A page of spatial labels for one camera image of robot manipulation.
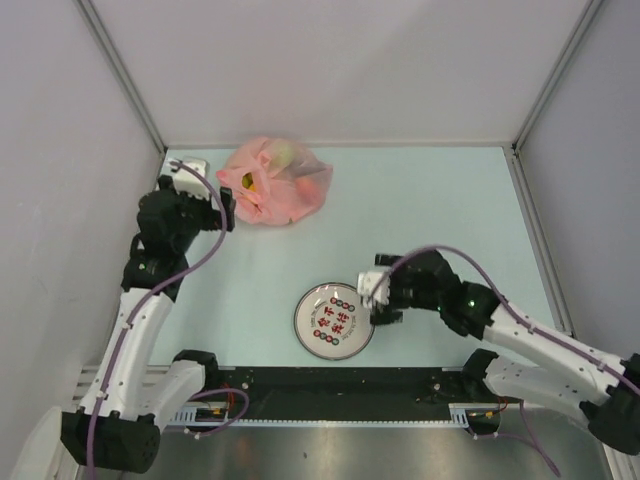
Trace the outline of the white printed plate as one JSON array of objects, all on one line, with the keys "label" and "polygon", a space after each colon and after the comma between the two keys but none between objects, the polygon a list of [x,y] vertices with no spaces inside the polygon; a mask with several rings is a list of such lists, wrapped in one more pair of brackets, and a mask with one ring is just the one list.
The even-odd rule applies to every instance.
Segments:
[{"label": "white printed plate", "polygon": [[296,305],[293,327],[305,350],[330,361],[359,354],[375,332],[356,288],[340,282],[308,290]]}]

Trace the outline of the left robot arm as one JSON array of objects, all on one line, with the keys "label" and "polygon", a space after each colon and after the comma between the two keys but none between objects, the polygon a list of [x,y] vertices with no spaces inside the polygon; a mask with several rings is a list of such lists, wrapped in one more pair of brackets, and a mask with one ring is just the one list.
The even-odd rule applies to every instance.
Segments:
[{"label": "left robot arm", "polygon": [[94,380],[73,412],[61,420],[62,444],[89,476],[97,469],[144,473],[153,464],[161,434],[195,396],[214,397],[223,377],[215,354],[182,350],[152,387],[143,380],[161,327],[174,307],[183,279],[195,264],[186,254],[203,231],[225,236],[235,227],[235,201],[205,174],[186,164],[162,175],[138,203],[121,282],[113,332]]}]

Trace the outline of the pink plastic bag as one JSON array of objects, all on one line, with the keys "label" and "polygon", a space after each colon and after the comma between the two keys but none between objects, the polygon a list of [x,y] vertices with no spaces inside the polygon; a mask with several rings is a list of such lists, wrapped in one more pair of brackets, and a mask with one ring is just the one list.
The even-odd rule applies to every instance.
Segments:
[{"label": "pink plastic bag", "polygon": [[[280,143],[290,142],[296,157],[286,168],[274,162]],[[257,192],[246,192],[242,177],[251,172]],[[315,204],[304,203],[296,191],[299,177],[313,180],[321,192]],[[239,147],[216,172],[220,185],[232,190],[235,214],[248,224],[284,226],[314,214],[323,207],[333,178],[333,167],[306,146],[283,138],[258,137]]]}]

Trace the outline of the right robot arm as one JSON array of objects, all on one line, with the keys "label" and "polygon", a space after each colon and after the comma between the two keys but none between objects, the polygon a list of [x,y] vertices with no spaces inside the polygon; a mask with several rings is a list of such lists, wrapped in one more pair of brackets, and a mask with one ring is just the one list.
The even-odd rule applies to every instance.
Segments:
[{"label": "right robot arm", "polygon": [[446,249],[436,245],[404,256],[377,255],[375,270],[357,279],[371,323],[397,323],[408,309],[433,311],[454,333],[530,362],[521,365],[476,350],[461,376],[469,399],[484,401],[494,394],[531,402],[573,419],[608,447],[637,455],[638,354],[623,359],[543,325],[508,301],[486,272],[481,284],[460,279],[442,255]]}]

